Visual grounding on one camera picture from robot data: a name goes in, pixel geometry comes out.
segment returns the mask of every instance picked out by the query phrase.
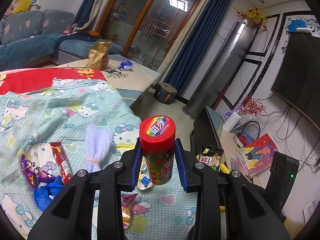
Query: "polka dot fabric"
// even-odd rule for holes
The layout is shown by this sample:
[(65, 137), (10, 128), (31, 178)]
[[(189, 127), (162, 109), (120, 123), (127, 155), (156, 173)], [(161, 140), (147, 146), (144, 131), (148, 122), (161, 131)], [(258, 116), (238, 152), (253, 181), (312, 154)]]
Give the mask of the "polka dot fabric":
[[(27, 238), (41, 215), (33, 192), (20, 170), (21, 153), (49, 173), (60, 174), (52, 160), (50, 142), (61, 141), (75, 174), (86, 161), (85, 130), (89, 123), (112, 132), (113, 142), (101, 168), (119, 160), (117, 144), (135, 144), (140, 118), (135, 116), (118, 92), (92, 91), (94, 80), (54, 91), (0, 96), (0, 203), (15, 228)], [(177, 167), (162, 186), (136, 190), (132, 224), (126, 235), (135, 239), (183, 239), (194, 223), (196, 195), (180, 186)], [(95, 200), (92, 239), (96, 239)]]

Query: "red lid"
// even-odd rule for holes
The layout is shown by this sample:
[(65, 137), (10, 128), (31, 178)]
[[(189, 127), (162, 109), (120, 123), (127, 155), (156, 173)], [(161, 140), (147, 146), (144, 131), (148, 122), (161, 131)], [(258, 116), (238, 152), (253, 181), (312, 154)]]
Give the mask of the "red lid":
[(175, 136), (176, 125), (170, 117), (153, 116), (140, 124), (140, 144), (146, 154), (159, 155), (169, 151)]

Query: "red cylindrical container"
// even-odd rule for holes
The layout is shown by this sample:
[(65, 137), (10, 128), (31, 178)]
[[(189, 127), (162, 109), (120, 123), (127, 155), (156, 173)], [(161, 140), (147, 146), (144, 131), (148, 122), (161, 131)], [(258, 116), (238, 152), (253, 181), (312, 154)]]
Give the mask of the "red cylindrical container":
[(153, 116), (140, 124), (140, 145), (155, 185), (167, 183), (172, 176), (176, 125), (167, 116)]

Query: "metal screw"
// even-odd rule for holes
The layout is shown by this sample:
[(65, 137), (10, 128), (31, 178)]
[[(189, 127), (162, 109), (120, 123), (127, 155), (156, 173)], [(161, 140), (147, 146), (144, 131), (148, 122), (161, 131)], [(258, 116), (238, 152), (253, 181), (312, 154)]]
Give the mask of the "metal screw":
[(231, 172), (231, 175), (234, 176), (235, 178), (239, 178), (241, 173), (240, 173), (240, 171), (234, 170), (234, 171)]
[(77, 175), (79, 176), (79, 177), (83, 177), (84, 175), (86, 175), (87, 174), (87, 172), (85, 171), (85, 170), (79, 170), (78, 172), (77, 172)]
[(115, 162), (115, 163), (113, 164), (113, 166), (114, 166), (115, 168), (121, 168), (121, 167), (123, 166), (123, 163), (122, 163), (122, 162)]
[(198, 168), (198, 169), (203, 169), (204, 168), (204, 163), (196, 163), (195, 164), (196, 165), (196, 168)]

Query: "sofa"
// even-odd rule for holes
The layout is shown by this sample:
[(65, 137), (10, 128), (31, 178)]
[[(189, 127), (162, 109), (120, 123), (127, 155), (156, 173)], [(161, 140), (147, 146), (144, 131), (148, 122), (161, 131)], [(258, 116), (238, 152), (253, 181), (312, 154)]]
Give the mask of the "sofa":
[[(0, 71), (31, 67), (52, 60), (58, 65), (88, 57), (95, 42), (66, 40), (59, 46), (59, 58), (52, 59), (56, 41), (66, 35), (75, 15), (55, 9), (32, 10), (9, 15), (0, 22)], [(122, 54), (122, 47), (113, 43), (110, 55)]]

